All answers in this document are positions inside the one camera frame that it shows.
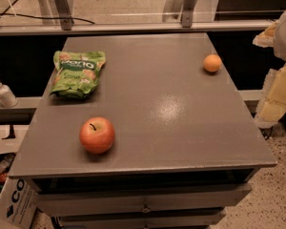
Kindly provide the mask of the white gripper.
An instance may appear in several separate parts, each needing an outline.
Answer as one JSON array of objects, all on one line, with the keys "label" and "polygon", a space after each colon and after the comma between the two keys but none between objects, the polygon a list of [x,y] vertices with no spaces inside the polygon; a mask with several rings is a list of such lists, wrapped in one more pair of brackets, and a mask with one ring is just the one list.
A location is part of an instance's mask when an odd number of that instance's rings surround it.
[{"label": "white gripper", "polygon": [[[274,48],[275,56],[286,61],[286,11],[257,35],[253,44]],[[279,70],[270,69],[265,77],[262,95],[255,111],[255,125],[268,129],[286,114],[286,63]]]}]

